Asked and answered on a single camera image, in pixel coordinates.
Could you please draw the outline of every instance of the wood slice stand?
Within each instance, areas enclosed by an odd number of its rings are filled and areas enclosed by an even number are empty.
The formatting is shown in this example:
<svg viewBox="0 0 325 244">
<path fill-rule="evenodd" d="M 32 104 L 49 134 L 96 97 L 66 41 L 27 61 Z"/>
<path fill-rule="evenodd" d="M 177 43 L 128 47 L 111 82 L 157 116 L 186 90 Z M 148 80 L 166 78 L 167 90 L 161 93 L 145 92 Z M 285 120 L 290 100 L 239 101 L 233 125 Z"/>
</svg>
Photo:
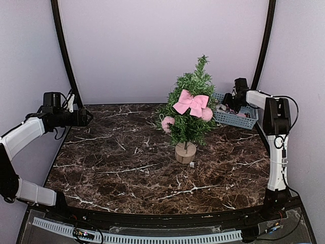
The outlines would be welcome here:
<svg viewBox="0 0 325 244">
<path fill-rule="evenodd" d="M 178 143 L 175 147 L 175 158 L 182 164 L 189 164 L 195 158 L 197 148 L 191 142 L 187 143 L 187 149 L 185 149 L 185 143 Z"/>
</svg>

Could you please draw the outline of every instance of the white slotted strip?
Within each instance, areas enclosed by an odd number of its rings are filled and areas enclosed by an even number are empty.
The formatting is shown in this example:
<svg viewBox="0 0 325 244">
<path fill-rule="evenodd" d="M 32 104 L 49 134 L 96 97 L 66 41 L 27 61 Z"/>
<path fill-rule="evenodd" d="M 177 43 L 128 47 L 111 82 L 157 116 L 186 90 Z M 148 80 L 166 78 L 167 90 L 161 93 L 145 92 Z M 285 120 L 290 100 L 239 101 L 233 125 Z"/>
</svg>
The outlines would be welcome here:
<svg viewBox="0 0 325 244">
<path fill-rule="evenodd" d="M 74 238 L 72 235 L 72 226 L 62 225 L 37 217 L 34 217 L 33 225 L 66 237 Z M 87 232 L 95 235 L 95 238 L 92 241 L 93 243 L 101 243 L 101 235 L 98 232 L 88 230 Z M 103 233 L 103 236 L 105 244 L 215 244 L 242 240 L 240 230 L 226 233 L 181 237 L 145 237 L 116 235 L 109 233 Z"/>
</svg>

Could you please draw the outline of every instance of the brown marble surface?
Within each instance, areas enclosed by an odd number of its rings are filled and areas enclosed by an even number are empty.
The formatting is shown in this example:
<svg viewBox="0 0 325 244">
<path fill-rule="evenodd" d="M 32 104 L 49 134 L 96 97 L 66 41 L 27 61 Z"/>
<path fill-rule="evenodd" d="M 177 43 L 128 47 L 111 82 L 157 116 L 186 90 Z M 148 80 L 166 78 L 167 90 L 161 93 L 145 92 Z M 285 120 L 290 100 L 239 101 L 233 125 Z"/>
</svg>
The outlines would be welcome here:
<svg viewBox="0 0 325 244">
<path fill-rule="evenodd" d="M 72 128 L 46 187 L 70 206 L 128 214 L 194 214 L 260 205 L 269 159 L 257 131 L 220 126 L 198 146 L 195 167 L 175 160 L 155 128 L 159 105 L 88 106 Z"/>
</svg>

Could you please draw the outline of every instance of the pink ribbon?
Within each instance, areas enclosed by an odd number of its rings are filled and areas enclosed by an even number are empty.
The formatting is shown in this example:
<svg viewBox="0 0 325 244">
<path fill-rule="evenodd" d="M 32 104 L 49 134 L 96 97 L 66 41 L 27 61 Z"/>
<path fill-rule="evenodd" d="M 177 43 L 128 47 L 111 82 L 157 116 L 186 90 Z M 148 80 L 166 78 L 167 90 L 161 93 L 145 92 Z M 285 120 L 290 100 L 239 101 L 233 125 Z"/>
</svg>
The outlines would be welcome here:
<svg viewBox="0 0 325 244">
<path fill-rule="evenodd" d="M 183 90 L 178 102 L 173 106 L 180 114 L 185 113 L 189 108 L 192 116 L 202 117 L 202 109 L 207 107 L 209 96 L 197 95 L 193 97 L 188 90 Z"/>
</svg>

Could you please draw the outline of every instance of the gray basket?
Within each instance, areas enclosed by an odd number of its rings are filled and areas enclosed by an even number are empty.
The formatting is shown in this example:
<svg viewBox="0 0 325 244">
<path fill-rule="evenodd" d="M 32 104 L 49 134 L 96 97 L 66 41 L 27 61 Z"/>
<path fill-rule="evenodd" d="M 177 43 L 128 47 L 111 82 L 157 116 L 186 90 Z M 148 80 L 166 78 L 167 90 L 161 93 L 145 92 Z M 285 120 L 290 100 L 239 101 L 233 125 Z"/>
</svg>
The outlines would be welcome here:
<svg viewBox="0 0 325 244">
<path fill-rule="evenodd" d="M 214 93 L 213 97 L 218 100 L 218 103 L 221 103 L 224 97 L 224 93 Z M 221 124 L 227 124 L 231 126 L 237 126 L 245 129 L 253 129 L 256 121 L 258 121 L 258 112 L 256 109 L 253 109 L 249 106 L 242 107 L 240 113 L 249 113 L 251 118 L 244 118 L 236 116 L 229 113 L 214 112 L 215 121 L 220 122 Z"/>
</svg>

